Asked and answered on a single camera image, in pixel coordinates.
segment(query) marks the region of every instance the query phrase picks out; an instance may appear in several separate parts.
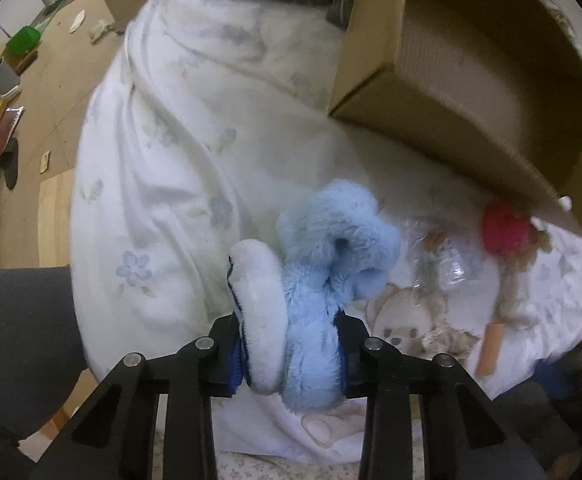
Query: cardboard box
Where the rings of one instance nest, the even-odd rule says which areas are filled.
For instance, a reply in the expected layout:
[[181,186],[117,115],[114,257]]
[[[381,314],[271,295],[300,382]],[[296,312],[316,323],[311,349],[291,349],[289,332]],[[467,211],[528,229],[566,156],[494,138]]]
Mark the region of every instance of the cardboard box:
[[582,235],[582,60],[540,0],[356,0],[330,113]]

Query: green plastic container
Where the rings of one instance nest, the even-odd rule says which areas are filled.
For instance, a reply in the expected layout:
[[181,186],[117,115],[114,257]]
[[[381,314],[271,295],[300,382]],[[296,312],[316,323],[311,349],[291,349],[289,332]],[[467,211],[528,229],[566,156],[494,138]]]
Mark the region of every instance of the green plastic container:
[[9,52],[18,57],[26,56],[40,42],[40,33],[33,27],[25,25],[7,42]]

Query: red object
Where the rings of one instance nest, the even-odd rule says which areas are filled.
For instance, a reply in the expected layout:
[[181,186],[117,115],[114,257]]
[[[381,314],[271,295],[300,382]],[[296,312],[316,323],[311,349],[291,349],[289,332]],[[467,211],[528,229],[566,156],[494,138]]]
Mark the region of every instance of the red object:
[[508,202],[487,207],[482,221],[486,250],[496,256],[513,256],[529,246],[531,219]]

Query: plastic bag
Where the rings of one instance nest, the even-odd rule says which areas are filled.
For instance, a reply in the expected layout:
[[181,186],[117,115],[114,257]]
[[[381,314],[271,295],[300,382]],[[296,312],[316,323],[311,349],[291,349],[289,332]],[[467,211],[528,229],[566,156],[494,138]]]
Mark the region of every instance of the plastic bag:
[[407,259],[414,266],[414,286],[425,290],[453,290],[475,279],[482,270],[482,256],[463,227],[453,222],[420,217],[402,222],[409,248]]
[[111,27],[111,23],[107,23],[104,20],[98,20],[95,22],[95,25],[90,28],[87,33],[92,45],[98,43],[98,41],[100,41],[100,39],[111,30]]

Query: white bedsheet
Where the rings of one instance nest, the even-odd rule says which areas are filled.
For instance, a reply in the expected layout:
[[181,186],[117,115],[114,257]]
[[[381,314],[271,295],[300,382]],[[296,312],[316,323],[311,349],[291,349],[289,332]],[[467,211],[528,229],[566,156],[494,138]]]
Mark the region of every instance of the white bedsheet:
[[[206,335],[231,311],[231,245],[255,237],[279,248],[279,213],[332,178],[369,187],[387,221],[444,218],[479,243],[488,192],[326,116],[342,36],[324,9],[262,0],[150,0],[130,23],[87,111],[72,206],[76,312],[98,379],[127,352],[153,358]],[[491,397],[582,338],[582,239],[543,227],[554,250],[530,271],[542,322],[506,331],[496,373],[479,381]],[[413,284],[406,253],[391,276],[400,287]],[[449,295],[448,322],[482,335],[498,291],[492,258],[482,256],[478,278]],[[215,443],[354,462],[363,410],[355,401],[303,418],[243,385],[213,404]]]

